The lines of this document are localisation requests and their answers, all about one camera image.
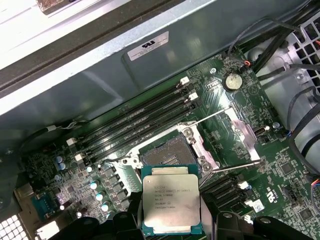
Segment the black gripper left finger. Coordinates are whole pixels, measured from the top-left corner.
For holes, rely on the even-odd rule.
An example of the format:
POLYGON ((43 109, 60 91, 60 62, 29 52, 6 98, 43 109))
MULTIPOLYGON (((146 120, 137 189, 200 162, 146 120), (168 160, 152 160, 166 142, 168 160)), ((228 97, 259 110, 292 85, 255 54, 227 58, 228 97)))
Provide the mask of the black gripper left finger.
POLYGON ((53 240, 141 240, 143 231, 138 223, 141 214, 142 192, 133 192, 129 197, 127 211, 116 213, 112 219, 100 223, 96 218, 83 217, 75 220, 58 233, 53 240))

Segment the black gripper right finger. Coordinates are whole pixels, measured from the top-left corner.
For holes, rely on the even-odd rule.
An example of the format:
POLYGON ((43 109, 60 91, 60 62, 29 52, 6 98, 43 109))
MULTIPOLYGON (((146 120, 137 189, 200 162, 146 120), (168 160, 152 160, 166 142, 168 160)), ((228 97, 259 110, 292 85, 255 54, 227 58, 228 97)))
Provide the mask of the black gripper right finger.
POLYGON ((221 211, 209 193, 201 193, 201 221, 212 240, 308 240, 309 237, 271 216, 259 216, 250 224, 238 214, 221 211))

